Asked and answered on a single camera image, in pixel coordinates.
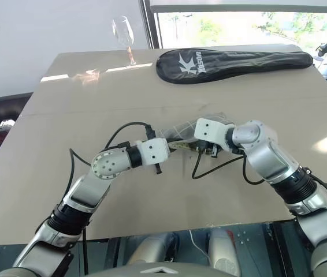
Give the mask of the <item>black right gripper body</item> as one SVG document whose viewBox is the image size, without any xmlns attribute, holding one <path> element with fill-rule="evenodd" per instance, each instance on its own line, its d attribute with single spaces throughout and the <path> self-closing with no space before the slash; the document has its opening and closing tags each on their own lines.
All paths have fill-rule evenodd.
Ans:
<svg viewBox="0 0 327 277">
<path fill-rule="evenodd" d="M 198 141 L 197 149 L 200 154 L 209 155 L 212 158 L 217 158 L 218 154 L 222 151 L 219 145 L 204 140 Z"/>
</svg>

